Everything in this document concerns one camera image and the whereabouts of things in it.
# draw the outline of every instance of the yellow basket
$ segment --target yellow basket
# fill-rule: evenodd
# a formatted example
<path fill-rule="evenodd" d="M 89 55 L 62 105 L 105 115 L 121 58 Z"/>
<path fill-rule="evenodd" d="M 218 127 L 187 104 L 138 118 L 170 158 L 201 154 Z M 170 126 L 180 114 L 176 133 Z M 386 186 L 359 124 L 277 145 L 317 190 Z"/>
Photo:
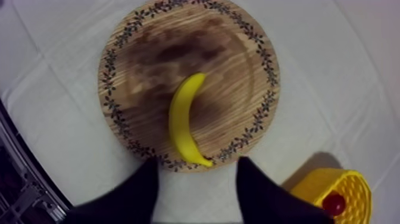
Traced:
<path fill-rule="evenodd" d="M 335 216 L 336 223 L 368 224 L 371 218 L 371 190 L 357 171 L 342 169 L 317 169 L 306 176 L 290 192 L 317 207 L 332 191 L 346 200 L 346 209 Z"/>

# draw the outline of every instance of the white fabric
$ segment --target white fabric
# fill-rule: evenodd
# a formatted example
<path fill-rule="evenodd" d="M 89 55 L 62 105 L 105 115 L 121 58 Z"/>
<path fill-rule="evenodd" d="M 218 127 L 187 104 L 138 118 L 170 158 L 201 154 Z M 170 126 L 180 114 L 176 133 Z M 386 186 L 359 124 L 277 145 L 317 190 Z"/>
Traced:
<path fill-rule="evenodd" d="M 103 118 L 97 69 L 115 25 L 142 3 L 5 0 L 0 8 L 1 100 L 73 204 L 113 189 L 141 164 Z M 383 174 L 400 155 L 399 120 L 336 3 L 235 3 L 262 25 L 281 68 L 275 119 L 250 157 L 282 183 L 314 153 L 325 151 L 344 168 L 363 172 L 373 189 L 384 184 Z M 207 173 L 161 171 L 155 221 L 241 221 L 235 171 L 234 164 Z"/>

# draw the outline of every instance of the wood grain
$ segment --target wood grain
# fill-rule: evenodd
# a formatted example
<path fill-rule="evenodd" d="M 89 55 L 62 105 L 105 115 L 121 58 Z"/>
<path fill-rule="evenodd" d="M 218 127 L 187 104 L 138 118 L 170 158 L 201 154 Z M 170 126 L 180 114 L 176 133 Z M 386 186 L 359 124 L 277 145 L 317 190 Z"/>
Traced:
<path fill-rule="evenodd" d="M 196 72 L 207 74 L 190 112 L 201 153 L 212 168 L 247 153 L 274 116 L 279 67 L 260 25 L 229 1 L 152 1 L 116 27 L 100 62 L 98 94 L 121 143 L 140 158 L 157 155 L 166 169 L 208 170 L 182 161 L 168 134 L 173 94 Z"/>

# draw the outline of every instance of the banana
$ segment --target banana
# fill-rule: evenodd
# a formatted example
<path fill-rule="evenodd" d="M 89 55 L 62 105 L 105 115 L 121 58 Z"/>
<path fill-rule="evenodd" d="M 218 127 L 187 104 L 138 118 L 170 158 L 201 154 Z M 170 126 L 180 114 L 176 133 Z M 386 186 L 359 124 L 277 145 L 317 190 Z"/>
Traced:
<path fill-rule="evenodd" d="M 184 160 L 211 167 L 212 161 L 206 160 L 200 154 L 189 128 L 190 106 L 204 79 L 203 73 L 197 73 L 188 77 L 179 86 L 170 106 L 169 130 L 170 138 Z"/>

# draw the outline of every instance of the tomato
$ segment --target tomato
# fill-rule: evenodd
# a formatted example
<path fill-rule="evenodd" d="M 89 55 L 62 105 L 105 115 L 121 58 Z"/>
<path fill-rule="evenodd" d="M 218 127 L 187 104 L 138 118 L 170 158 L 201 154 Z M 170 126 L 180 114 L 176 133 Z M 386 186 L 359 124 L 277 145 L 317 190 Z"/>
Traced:
<path fill-rule="evenodd" d="M 329 215 L 338 216 L 345 211 L 346 200 L 343 196 L 333 191 L 322 201 L 322 208 Z"/>

